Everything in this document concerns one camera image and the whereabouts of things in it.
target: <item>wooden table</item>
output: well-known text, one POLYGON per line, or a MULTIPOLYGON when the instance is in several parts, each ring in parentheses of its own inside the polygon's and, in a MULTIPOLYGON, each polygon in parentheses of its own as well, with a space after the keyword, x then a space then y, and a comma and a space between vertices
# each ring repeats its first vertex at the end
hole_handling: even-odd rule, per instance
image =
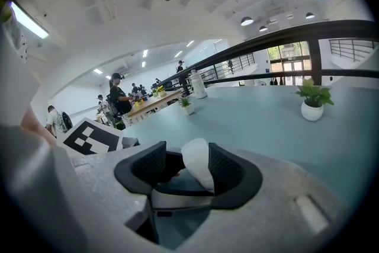
POLYGON ((161 109, 167 107, 167 102, 170 100, 174 100, 181 96, 181 90, 166 92, 166 95, 163 97, 149 97, 147 101, 143 104, 140 104, 139 107, 133 105, 133 108, 129 112, 129 118, 131 118, 133 123, 137 123, 138 121, 146 118, 145 113, 155 108, 161 109))

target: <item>black cap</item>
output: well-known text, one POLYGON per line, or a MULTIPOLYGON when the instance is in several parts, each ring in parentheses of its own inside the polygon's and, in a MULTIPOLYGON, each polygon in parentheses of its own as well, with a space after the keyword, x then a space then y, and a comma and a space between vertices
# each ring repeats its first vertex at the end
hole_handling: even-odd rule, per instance
POLYGON ((121 79, 121 75, 119 73, 113 73, 112 80, 115 80, 115 79, 121 79))

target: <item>backpack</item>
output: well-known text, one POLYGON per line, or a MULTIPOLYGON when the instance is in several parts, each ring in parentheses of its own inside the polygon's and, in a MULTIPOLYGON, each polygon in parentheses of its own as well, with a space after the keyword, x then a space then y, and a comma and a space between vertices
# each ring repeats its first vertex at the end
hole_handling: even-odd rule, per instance
POLYGON ((72 122, 71 122, 70 117, 65 112, 62 112, 62 120, 63 120, 63 123, 62 123, 63 131, 66 133, 69 129, 72 128, 72 122))

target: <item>white container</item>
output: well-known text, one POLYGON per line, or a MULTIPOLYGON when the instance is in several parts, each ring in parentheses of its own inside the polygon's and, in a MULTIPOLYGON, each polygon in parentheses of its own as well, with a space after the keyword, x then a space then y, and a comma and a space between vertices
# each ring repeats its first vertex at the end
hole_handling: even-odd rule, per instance
POLYGON ((305 100, 301 105, 301 113, 306 120, 316 121, 321 118, 322 113, 324 113, 324 105, 319 108, 313 108, 306 104, 305 100))
POLYGON ((203 79, 201 79, 201 76, 196 70, 191 71, 191 83, 192 87, 194 88, 194 96, 198 99, 206 97, 208 94, 205 91, 205 85, 203 83, 203 79))
POLYGON ((185 108, 184 107, 181 107, 181 108, 183 109, 184 114, 186 115, 191 115, 195 111, 194 104, 190 104, 186 106, 185 108))

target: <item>black railing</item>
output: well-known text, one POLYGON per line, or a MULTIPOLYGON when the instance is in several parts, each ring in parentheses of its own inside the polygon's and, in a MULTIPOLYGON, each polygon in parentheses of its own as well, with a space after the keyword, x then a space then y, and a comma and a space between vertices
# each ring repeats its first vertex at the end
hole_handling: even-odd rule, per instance
POLYGON ((268 33, 257 38, 245 41, 236 46, 230 47, 220 53, 212 55, 188 68, 162 81, 162 85, 176 78, 183 78, 195 69, 197 71, 215 66, 221 62, 250 53, 254 53, 269 47, 289 44, 298 41, 306 41, 309 46, 312 69, 308 71, 278 72, 265 74, 250 74, 239 77, 214 79, 205 81, 205 84, 215 84, 218 82, 238 81, 248 79, 262 79, 283 76, 311 76, 316 85, 321 85, 322 76, 356 76, 379 78, 378 71, 362 71, 354 69, 323 70, 321 64, 321 54, 319 39, 334 39, 335 37, 354 37, 355 40, 379 41, 378 28, 376 23, 364 20, 339 20, 325 21, 300 25, 298 27, 286 28, 284 30, 268 33))
POLYGON ((360 62, 374 50, 377 43, 372 40, 330 39, 329 44, 332 54, 360 62))
POLYGON ((247 54, 232 58, 227 62, 221 62, 218 66, 213 65, 207 71, 200 73, 204 82, 217 79, 227 78, 230 75, 234 75, 236 72, 243 70, 255 63, 253 54, 247 54))

